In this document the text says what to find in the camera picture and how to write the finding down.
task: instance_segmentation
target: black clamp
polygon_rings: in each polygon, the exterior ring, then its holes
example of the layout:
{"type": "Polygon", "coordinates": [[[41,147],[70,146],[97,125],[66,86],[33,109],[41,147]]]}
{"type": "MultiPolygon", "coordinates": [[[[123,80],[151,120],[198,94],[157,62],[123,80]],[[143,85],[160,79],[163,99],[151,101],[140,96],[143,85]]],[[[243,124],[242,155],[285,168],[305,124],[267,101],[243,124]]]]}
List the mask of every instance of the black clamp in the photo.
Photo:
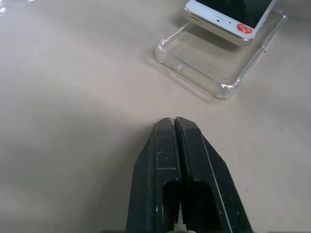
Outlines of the black clamp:
{"type": "Polygon", "coordinates": [[[187,230],[253,232],[225,162],[197,125],[165,118],[135,163],[126,232],[173,231],[180,203],[187,230]]]}

